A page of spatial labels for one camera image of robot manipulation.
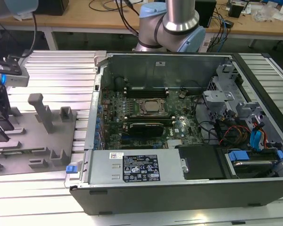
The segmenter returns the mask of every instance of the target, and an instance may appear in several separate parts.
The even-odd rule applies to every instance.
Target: black device
[[[61,16],[68,4],[69,0],[39,0],[39,6],[35,11],[35,14]]]
[[[216,0],[196,0],[195,9],[199,13],[199,25],[209,27],[216,6]]]
[[[228,16],[239,18],[243,9],[244,9],[243,5],[235,5],[235,4],[231,3],[230,4],[230,11],[228,12]]]
[[[232,28],[234,26],[234,22],[225,20],[225,27],[226,28]]]

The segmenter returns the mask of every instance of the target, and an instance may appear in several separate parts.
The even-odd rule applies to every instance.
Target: blue cable
[[[217,50],[217,53],[221,50],[221,48],[222,48],[222,46],[223,46],[223,44],[224,44],[224,42],[225,42],[225,38],[226,38],[226,32],[225,32],[225,30],[226,30],[226,26],[225,26],[225,20],[222,18],[222,17],[217,17],[217,16],[213,16],[214,18],[216,18],[216,19],[218,19],[218,20],[221,20],[222,22],[223,22],[223,25],[224,25],[224,34],[225,34],[225,36],[223,37],[223,39],[222,39],[222,41],[221,41],[221,44],[220,44],[220,46],[219,46],[219,48],[218,48],[218,50]]]

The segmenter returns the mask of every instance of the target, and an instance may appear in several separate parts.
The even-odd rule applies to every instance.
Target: blue latch
[[[257,152],[260,152],[259,143],[262,137],[262,132],[256,129],[253,129],[250,134],[250,146],[255,148]]]
[[[66,166],[66,173],[77,173],[77,166]]]
[[[278,154],[280,159],[283,159],[283,152],[281,150],[278,150],[277,154]]]
[[[246,151],[231,151],[228,156],[231,161],[247,161],[250,160]]]

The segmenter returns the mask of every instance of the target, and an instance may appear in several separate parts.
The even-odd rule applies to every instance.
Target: sticker
[[[122,157],[123,181],[160,181],[157,155],[129,155]]]
[[[110,159],[122,159],[124,156],[123,152],[110,152],[109,158]]]
[[[157,61],[157,62],[155,63],[155,66],[164,67],[164,66],[166,66],[166,63],[165,63],[164,61]]]

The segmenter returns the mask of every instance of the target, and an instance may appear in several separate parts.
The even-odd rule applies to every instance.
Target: wooden table
[[[37,15],[38,30],[45,33],[49,48],[58,49],[53,32],[91,32],[91,33],[130,33],[124,26],[118,11],[98,12],[88,7],[90,0],[69,0],[68,9],[63,16]],[[227,12],[221,7],[226,0],[217,0],[219,13],[227,20],[234,22],[229,37],[247,39],[272,39],[283,40],[283,22],[274,20],[273,22],[255,22],[251,15],[241,15],[239,18],[228,17]],[[115,8],[115,3],[111,2],[107,6]],[[99,0],[92,3],[93,8],[103,9]],[[141,4],[134,6],[137,11]],[[138,16],[131,10],[125,12],[125,17],[130,25],[138,29]],[[2,19],[0,22],[10,30],[33,30],[32,21],[17,21],[12,17]],[[206,51],[207,42],[219,31],[219,23],[216,19],[206,29],[207,34],[204,46],[201,51]]]

